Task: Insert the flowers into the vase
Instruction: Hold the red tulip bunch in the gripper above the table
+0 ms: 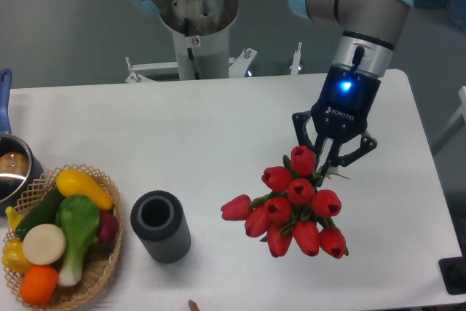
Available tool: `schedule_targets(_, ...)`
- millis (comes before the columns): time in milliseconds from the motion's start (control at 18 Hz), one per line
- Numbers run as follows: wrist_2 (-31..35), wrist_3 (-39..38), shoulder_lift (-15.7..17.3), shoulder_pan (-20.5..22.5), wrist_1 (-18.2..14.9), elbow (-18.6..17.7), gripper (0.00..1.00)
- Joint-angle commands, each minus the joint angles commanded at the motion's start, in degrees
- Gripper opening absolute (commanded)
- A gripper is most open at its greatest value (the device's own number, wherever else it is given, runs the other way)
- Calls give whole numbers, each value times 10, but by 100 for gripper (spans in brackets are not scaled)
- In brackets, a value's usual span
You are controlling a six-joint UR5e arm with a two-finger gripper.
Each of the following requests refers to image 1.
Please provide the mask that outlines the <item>fingertip at bottom edge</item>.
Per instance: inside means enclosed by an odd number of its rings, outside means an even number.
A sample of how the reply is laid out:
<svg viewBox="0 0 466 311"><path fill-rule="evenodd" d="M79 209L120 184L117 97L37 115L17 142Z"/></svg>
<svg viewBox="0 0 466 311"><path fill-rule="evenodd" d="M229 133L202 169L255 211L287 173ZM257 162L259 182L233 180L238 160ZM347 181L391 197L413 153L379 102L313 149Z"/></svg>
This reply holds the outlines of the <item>fingertip at bottom edge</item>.
<svg viewBox="0 0 466 311"><path fill-rule="evenodd" d="M191 311L200 311L197 303L194 300L189 300L188 301L188 306Z"/></svg>

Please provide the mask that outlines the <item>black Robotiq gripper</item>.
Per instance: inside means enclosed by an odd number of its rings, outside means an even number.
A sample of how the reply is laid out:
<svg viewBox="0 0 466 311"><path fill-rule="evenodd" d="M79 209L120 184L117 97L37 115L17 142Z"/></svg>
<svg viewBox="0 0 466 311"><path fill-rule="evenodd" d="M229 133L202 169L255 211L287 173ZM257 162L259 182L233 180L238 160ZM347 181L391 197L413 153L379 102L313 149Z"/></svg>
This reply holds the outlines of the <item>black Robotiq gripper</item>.
<svg viewBox="0 0 466 311"><path fill-rule="evenodd" d="M298 144L315 154L315 169L326 140L333 141L323 165L323 176L329 174L330 168L346 167L377 147L376 139L367 131L367 119L380 84L376 78L331 66L316 104L311 110L292 115ZM307 127L310 122L316 132L314 141ZM359 147L340 155L341 146L358 135Z"/></svg>

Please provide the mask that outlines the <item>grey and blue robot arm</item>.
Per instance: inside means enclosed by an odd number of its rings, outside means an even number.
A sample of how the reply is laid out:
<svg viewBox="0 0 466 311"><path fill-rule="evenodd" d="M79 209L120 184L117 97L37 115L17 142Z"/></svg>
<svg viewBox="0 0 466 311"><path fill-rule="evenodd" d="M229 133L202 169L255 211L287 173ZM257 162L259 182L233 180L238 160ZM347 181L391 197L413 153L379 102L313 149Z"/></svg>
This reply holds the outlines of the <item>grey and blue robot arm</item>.
<svg viewBox="0 0 466 311"><path fill-rule="evenodd" d="M182 80L227 78L238 0L130 0L171 31ZM414 0L288 0L293 14L336 23L343 34L319 98L293 115L300 145L324 176L376 148L367 117Z"/></svg>

